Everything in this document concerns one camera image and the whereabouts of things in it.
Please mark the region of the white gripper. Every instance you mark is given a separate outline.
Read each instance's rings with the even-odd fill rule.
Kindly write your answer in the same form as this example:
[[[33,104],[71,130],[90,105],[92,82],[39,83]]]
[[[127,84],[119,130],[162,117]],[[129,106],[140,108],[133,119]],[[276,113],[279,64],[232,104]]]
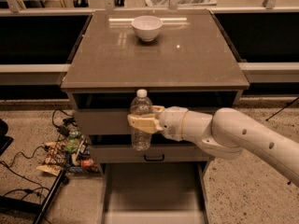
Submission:
[[[182,123],[188,112],[187,108],[172,106],[165,108],[162,105],[154,105],[152,107],[154,114],[127,116],[128,123],[131,127],[138,129],[144,133],[161,134],[170,140],[182,141]]]

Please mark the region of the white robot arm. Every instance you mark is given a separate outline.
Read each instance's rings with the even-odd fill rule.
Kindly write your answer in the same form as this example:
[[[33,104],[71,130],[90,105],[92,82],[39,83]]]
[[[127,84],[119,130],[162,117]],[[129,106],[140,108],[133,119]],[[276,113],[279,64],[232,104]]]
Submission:
[[[235,159],[245,149],[299,186],[299,143],[238,110],[221,108],[210,115],[184,107],[155,105],[151,113],[130,114],[127,119],[139,131],[191,142],[216,158]]]

